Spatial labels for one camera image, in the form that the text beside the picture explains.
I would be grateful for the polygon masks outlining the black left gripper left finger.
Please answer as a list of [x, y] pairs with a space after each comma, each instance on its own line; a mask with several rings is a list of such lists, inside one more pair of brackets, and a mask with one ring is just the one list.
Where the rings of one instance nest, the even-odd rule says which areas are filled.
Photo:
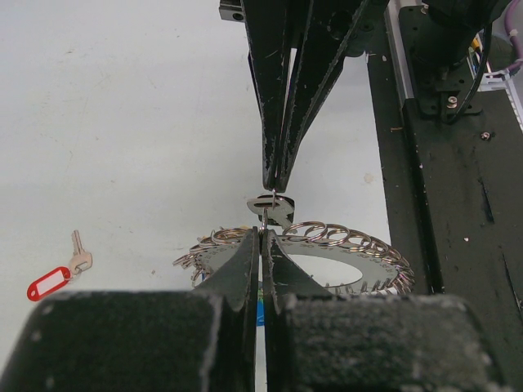
[[38, 305], [4, 391], [252, 391], [259, 237], [191, 291], [63, 292]]

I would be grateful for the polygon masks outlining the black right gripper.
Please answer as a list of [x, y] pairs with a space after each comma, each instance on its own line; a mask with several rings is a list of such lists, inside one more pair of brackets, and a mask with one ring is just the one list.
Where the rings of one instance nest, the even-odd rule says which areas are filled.
[[[261, 118], [262, 184], [284, 192], [314, 107], [345, 52], [368, 51], [388, 1], [220, 1], [223, 20], [245, 24]], [[289, 74], [291, 48], [298, 49]]]

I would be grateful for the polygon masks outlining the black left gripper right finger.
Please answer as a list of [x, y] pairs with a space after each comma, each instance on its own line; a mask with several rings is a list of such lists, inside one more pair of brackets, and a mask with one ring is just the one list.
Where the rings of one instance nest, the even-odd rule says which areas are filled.
[[270, 391], [504, 391], [468, 303], [449, 295], [336, 296], [261, 238]]

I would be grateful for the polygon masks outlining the large keyring with many rings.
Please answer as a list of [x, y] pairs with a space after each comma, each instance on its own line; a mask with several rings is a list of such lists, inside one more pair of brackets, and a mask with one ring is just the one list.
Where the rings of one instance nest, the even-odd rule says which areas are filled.
[[[191, 284], [197, 287], [233, 256], [247, 231], [245, 225], [214, 230], [197, 238], [172, 264], [191, 268]], [[359, 230], [309, 220], [284, 229], [276, 239], [298, 267], [335, 295], [399, 295], [413, 290], [410, 263], [393, 246]]]

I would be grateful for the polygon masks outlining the key with black tag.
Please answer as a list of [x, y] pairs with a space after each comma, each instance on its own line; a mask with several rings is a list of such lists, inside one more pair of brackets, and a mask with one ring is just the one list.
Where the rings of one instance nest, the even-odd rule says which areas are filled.
[[278, 195], [275, 191], [272, 194], [250, 198], [246, 205], [250, 212], [258, 216], [261, 230], [267, 229], [269, 226], [277, 226], [286, 230], [293, 225], [294, 201]]

